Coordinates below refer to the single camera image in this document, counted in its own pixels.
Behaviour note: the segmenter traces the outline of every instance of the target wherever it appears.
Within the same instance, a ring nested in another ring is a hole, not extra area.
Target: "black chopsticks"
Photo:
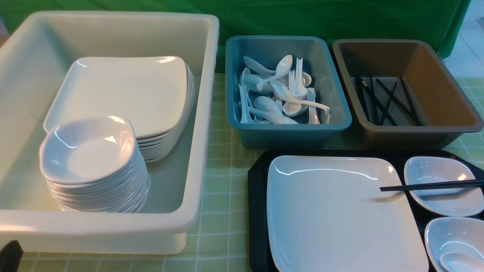
[[[402,186],[380,187],[382,192],[389,191],[411,191],[411,190],[430,190],[430,189],[454,189],[466,187],[484,186],[484,180],[467,180],[467,181],[444,181],[436,183],[422,183]]]

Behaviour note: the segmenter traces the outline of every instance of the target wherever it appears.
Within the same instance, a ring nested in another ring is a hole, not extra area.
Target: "white plastic tub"
[[[212,15],[31,15],[0,50],[0,244],[19,240],[24,250],[42,252],[180,252],[200,204],[218,30]],[[183,135],[169,156],[148,164],[143,213],[61,212],[40,173],[45,114],[70,65],[87,56],[179,56],[195,76],[197,102]]]

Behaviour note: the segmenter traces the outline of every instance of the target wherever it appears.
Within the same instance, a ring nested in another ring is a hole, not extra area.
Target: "green tablecloth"
[[[212,14],[220,20],[217,71],[235,35],[308,35],[417,39],[450,55],[470,0],[0,0],[12,32],[42,10],[164,11]]]

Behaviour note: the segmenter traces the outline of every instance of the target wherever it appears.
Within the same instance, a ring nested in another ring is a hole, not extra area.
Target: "black tray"
[[[299,156],[336,156],[336,157],[371,157],[380,158],[391,163],[402,184],[403,168],[407,160],[414,156],[434,156],[451,158],[467,165],[476,179],[484,179],[484,170],[446,151],[367,151],[367,150],[270,150],[264,152],[247,173],[248,204],[249,204],[249,258],[253,272],[277,272],[269,246],[267,232],[267,174],[273,159],[283,155]],[[412,196],[406,192],[410,208],[417,223],[420,236],[424,242],[424,231],[432,219],[443,217],[430,212],[420,206]],[[484,220],[484,212],[470,216]],[[429,271],[435,272],[430,260]]]

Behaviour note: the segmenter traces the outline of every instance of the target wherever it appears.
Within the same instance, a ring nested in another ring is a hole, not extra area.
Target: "black object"
[[[371,95],[371,89],[370,89],[370,87],[368,87],[368,84],[361,77],[358,77],[358,81],[363,86],[363,90],[365,90],[368,94]],[[381,104],[380,100],[378,100],[378,98],[376,98],[376,97],[375,97],[375,102],[377,103],[378,108],[380,108],[380,110],[383,112],[383,115],[388,119],[388,121],[390,121],[390,123],[392,125],[396,126],[397,124],[396,124],[395,120],[390,116],[388,111],[385,112],[385,108]]]
[[[481,187],[484,186],[484,180],[469,180],[469,181],[445,181],[435,183],[421,183],[402,186],[386,186],[380,187],[382,192],[389,191],[408,191],[408,190],[429,190],[429,189],[453,189],[466,187]]]
[[[0,251],[0,272],[16,272],[24,251],[18,241],[10,241]]]
[[[412,112],[413,117],[415,118],[417,123],[422,125],[422,123],[419,120],[419,116],[417,114],[417,111],[415,110],[415,107],[413,106],[412,98],[410,97],[410,94],[408,93],[407,87],[405,86],[405,82],[403,81],[402,77],[400,77],[400,82],[402,83],[403,92],[405,94],[405,97],[407,98],[408,104],[410,105],[410,111]]]
[[[370,121],[370,116],[368,115],[368,108],[366,107],[366,99],[364,97],[363,89],[362,89],[362,82],[359,76],[355,76],[355,83],[356,83],[356,90],[358,99],[360,100],[360,104],[362,105],[363,112],[366,116],[366,119]]]
[[[392,89],[392,95],[395,95],[395,91],[396,91],[396,85],[398,83],[395,82],[395,84],[393,85],[393,89]],[[381,117],[378,125],[380,126],[383,126],[383,123],[385,122],[385,114],[388,113],[388,109],[390,108],[390,104],[392,103],[392,100],[391,99],[388,99],[388,102],[387,102],[387,105],[385,106],[385,111],[383,112],[383,116]]]
[[[418,126],[422,126],[422,123],[420,123],[420,121],[416,118],[416,115],[413,115],[413,113],[411,111],[409,111],[407,109],[407,107],[395,96],[392,94],[392,92],[390,92],[390,90],[377,78],[377,83],[380,84],[380,86],[385,90],[385,92],[389,95],[390,99],[395,101],[396,104],[400,107],[400,109],[403,110],[403,112],[405,112],[408,117],[410,117],[410,119],[412,119],[412,121],[418,125]]]
[[[269,150],[264,152],[247,173],[248,178],[248,204],[249,204],[249,258],[253,272],[277,272],[272,259],[269,236],[267,231],[267,175],[271,162],[278,156],[339,156],[339,157],[372,157],[388,161],[395,168],[400,180],[403,178],[403,169],[407,160],[414,156],[436,156],[451,158],[465,164],[477,180],[484,179],[484,170],[446,151],[376,151],[376,150]],[[424,231],[432,219],[443,217],[430,212],[420,206],[409,194],[405,192],[415,222],[424,241]],[[470,216],[484,220],[484,212]],[[429,272],[436,270],[430,260]]]
[[[370,74],[370,86],[371,86],[371,100],[373,106],[373,123],[377,123],[380,118],[378,118],[378,111],[377,111],[377,97],[375,96],[375,89],[373,88],[373,78]]]

